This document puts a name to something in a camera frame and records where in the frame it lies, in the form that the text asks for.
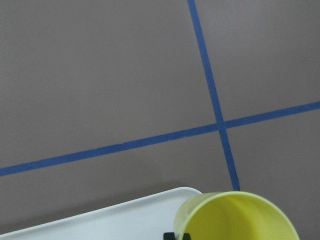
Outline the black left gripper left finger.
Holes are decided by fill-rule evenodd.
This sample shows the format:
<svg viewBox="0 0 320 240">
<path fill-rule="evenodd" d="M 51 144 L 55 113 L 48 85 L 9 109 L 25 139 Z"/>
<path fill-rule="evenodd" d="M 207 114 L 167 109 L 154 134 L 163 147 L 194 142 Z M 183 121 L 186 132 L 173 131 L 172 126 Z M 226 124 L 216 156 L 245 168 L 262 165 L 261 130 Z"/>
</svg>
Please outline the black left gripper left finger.
<svg viewBox="0 0 320 240">
<path fill-rule="evenodd" d="M 163 240 L 176 240 L 174 232 L 165 232 L 163 234 Z"/>
</svg>

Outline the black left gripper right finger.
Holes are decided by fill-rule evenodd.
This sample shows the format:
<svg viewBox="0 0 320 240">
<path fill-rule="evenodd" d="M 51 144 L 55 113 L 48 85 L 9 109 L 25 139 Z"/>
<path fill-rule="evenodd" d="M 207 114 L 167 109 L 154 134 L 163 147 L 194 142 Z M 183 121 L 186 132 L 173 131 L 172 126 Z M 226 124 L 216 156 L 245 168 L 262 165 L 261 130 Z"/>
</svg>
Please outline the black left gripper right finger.
<svg viewBox="0 0 320 240">
<path fill-rule="evenodd" d="M 189 233 L 184 233 L 182 240 L 191 240 L 191 235 Z"/>
</svg>

